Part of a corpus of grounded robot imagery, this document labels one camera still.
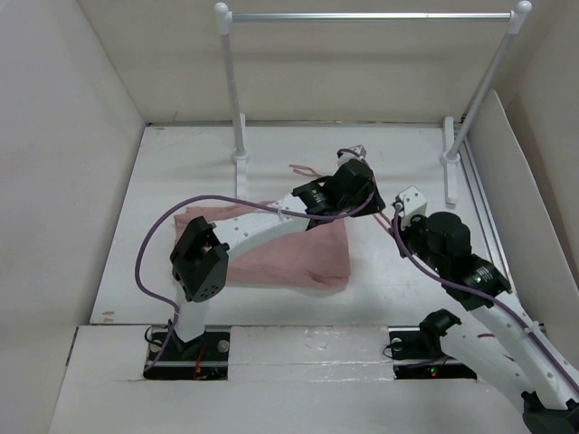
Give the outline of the pink trousers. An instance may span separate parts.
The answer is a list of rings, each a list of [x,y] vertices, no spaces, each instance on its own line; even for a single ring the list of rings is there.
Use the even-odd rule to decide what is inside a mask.
[[[346,225],[337,220],[274,239],[229,260],[218,275],[231,286],[341,291],[351,275]]]

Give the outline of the pink clothes hanger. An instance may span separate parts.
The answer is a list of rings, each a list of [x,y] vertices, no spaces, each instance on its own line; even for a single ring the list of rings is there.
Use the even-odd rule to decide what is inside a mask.
[[[388,233],[390,237],[394,236],[393,224],[391,220],[383,212],[375,213],[373,214],[373,217],[375,221],[382,227],[382,229],[385,232]]]

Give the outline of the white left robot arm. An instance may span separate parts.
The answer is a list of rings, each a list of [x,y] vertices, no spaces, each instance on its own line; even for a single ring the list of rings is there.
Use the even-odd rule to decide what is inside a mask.
[[[351,159],[333,175],[303,184],[254,212],[212,223],[203,216],[191,220],[170,254],[173,277],[183,291],[170,347],[185,359],[199,353],[209,300],[225,287],[232,260],[283,236],[383,209],[374,172]]]

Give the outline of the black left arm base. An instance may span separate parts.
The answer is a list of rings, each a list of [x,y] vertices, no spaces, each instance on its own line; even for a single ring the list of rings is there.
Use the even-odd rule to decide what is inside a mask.
[[[165,327],[150,326],[144,338],[147,358],[143,376],[153,381],[224,381],[228,378],[230,328],[210,327],[191,343],[172,337],[163,352]]]

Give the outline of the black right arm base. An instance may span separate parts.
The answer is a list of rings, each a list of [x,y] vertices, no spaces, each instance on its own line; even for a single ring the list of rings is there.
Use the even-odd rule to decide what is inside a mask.
[[[418,326],[388,328],[382,354],[393,363],[394,378],[402,380],[477,380],[469,367],[430,347]]]

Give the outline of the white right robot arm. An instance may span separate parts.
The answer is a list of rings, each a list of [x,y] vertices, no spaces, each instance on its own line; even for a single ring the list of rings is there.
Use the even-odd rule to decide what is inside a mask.
[[[468,366],[520,410],[532,433],[578,431],[578,371],[549,342],[512,293],[508,280],[474,254],[470,229],[451,212],[408,215],[394,207],[392,233],[401,255],[439,282],[503,347],[493,354],[446,309],[419,324],[418,345]]]

